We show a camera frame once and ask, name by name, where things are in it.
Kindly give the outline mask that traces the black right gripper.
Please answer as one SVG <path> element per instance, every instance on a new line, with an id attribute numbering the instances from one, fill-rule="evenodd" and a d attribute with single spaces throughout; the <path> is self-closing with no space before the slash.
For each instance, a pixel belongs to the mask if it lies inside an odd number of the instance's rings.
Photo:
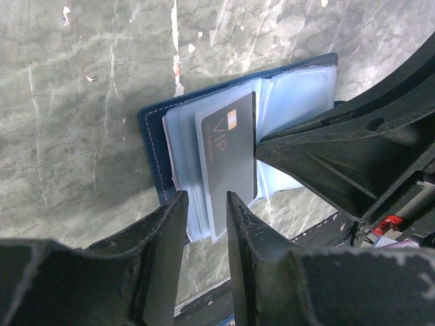
<path id="1" fill-rule="evenodd" d="M 361 95 L 262 140 L 257 159 L 285 172 L 365 237 L 434 229 L 434 38 Z"/>

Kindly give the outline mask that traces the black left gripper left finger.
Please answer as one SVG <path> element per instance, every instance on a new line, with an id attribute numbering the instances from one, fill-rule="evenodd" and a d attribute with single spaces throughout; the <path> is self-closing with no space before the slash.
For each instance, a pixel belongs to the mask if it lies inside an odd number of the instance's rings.
<path id="1" fill-rule="evenodd" d="M 87 251 L 124 263 L 119 296 L 136 325 L 172 325 L 186 237 L 188 194 L 178 191 L 154 212 Z"/>

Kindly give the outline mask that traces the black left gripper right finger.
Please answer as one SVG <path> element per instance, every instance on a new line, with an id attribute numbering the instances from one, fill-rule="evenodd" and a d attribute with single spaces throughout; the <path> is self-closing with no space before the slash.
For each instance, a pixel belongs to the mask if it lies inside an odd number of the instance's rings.
<path id="1" fill-rule="evenodd" d="M 226 209 L 236 324 L 297 325 L 290 242 L 254 215 L 234 192 L 226 194 Z"/>

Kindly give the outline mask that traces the blue leather card holder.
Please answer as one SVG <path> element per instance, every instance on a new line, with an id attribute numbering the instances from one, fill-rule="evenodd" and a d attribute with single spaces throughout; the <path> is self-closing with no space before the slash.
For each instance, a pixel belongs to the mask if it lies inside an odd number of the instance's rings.
<path id="1" fill-rule="evenodd" d="M 188 193 L 189 242 L 226 233 L 226 193 L 245 204 L 300 187 L 255 159 L 260 140 L 334 106 L 335 53 L 250 73 L 151 105 L 138 120 L 159 200 Z"/>

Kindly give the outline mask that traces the black VIP credit card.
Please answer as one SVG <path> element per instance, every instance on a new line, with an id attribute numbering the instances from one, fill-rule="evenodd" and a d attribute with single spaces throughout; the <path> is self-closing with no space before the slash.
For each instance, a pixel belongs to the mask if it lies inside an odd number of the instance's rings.
<path id="1" fill-rule="evenodd" d="M 225 95 L 195 113 L 198 151 L 212 241 L 226 233 L 226 194 L 246 204 L 257 196 L 256 93 Z"/>

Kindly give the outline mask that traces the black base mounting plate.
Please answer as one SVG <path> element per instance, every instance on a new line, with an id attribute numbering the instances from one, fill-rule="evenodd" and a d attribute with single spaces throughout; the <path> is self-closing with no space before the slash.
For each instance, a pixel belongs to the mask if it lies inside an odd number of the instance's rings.
<path id="1" fill-rule="evenodd" d="M 354 222 L 335 213 L 288 240 L 250 211 L 228 214 L 230 277 L 182 308 L 176 325 L 305 325 L 302 270 L 292 249 L 349 246 Z"/>

